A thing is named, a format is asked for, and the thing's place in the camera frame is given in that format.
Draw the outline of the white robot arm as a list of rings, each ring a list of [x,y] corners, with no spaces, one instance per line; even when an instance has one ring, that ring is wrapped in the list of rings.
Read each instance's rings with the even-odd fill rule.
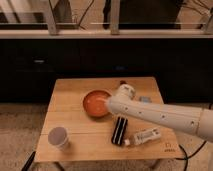
[[[105,104],[112,114],[125,114],[213,142],[213,110],[134,100],[135,89],[122,84]]]

